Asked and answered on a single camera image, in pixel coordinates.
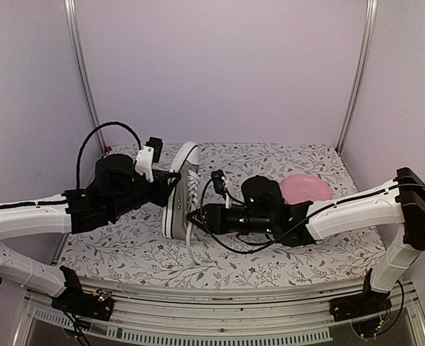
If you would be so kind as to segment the grey canvas sneaker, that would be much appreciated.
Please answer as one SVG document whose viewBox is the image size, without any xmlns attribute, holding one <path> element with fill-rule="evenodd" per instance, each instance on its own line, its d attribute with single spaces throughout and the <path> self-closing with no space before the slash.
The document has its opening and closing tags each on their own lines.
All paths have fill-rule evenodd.
<svg viewBox="0 0 425 346">
<path fill-rule="evenodd" d="M 186 142 L 176 153 L 170 172 L 182 174 L 166 207 L 163 209 L 161 232 L 166 238 L 185 240 L 187 231 L 187 174 L 191 169 L 199 174 L 200 147 Z"/>
</svg>

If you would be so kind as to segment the white shoelace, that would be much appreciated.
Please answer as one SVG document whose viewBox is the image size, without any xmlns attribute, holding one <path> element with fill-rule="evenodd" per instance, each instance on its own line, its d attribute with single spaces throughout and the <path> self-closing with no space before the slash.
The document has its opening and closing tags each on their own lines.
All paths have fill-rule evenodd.
<svg viewBox="0 0 425 346">
<path fill-rule="evenodd" d="M 198 199 L 198 186 L 200 183 L 200 176 L 198 173 L 193 170 L 189 170 L 187 174 L 187 213 L 195 211 L 199 204 Z M 189 258 L 191 259 L 190 266 L 198 266 L 196 259 L 194 258 L 194 252 L 191 245 L 191 236 L 192 236 L 193 224 L 190 221 L 187 221 L 187 231 L 186 231 L 186 247 Z"/>
</svg>

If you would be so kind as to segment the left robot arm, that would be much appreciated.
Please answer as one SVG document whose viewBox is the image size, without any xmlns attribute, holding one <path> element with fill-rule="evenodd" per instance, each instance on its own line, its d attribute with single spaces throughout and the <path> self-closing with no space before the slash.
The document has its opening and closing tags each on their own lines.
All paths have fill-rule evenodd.
<svg viewBox="0 0 425 346">
<path fill-rule="evenodd" d="M 52 267 L 14 252 L 5 239 L 34 234 L 81 234 L 116 223 L 146 203 L 164 207 L 181 175 L 153 169 L 152 160 L 110 154 L 95 164 L 87 188 L 48 198 L 0 205 L 0 278 L 15 281 L 62 302 L 74 313 L 89 297 L 73 270 Z"/>
</svg>

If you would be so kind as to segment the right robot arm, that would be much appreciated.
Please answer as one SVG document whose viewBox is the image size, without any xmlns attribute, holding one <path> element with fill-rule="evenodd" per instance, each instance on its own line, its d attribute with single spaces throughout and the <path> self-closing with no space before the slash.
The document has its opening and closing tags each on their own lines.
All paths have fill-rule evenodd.
<svg viewBox="0 0 425 346">
<path fill-rule="evenodd" d="M 363 291 L 354 299 L 360 314 L 370 314 L 377 308 L 400 276 L 425 252 L 425 184 L 407 167 L 399 169 L 394 179 L 370 190 L 293 205 L 285 202 L 278 182 L 263 176 L 242 183 L 243 200 L 237 204 L 232 203 L 221 172 L 213 172 L 209 183 L 226 202 L 199 203 L 187 214 L 187 220 L 214 240 L 229 233 L 272 236 L 254 245 L 252 252 L 275 243 L 301 247 L 346 231 L 398 225 L 385 258 L 368 270 Z"/>
</svg>

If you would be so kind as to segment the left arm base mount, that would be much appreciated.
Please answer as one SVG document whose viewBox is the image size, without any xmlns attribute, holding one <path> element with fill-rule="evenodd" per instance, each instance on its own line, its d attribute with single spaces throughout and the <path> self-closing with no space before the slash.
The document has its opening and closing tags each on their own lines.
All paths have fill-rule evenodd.
<svg viewBox="0 0 425 346">
<path fill-rule="evenodd" d="M 109 321 L 115 301 L 112 293 L 98 289 L 92 293 L 85 293 L 77 274 L 70 268 L 60 266 L 59 270 L 65 278 L 65 290 L 57 297 L 52 297 L 51 306 L 64 313 Z"/>
</svg>

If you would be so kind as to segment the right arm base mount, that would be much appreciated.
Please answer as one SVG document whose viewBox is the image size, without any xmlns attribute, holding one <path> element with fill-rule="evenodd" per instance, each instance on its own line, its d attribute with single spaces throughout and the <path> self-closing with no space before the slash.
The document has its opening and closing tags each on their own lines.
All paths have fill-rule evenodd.
<svg viewBox="0 0 425 346">
<path fill-rule="evenodd" d="M 372 269 L 367 271 L 362 291 L 350 296 L 334 298 L 329 301 L 329 313 L 334 321 L 346 321 L 374 314 L 371 319 L 352 324 L 355 334 L 364 339 L 377 337 L 382 331 L 392 303 L 390 293 L 377 293 L 372 290 L 370 279 Z"/>
</svg>

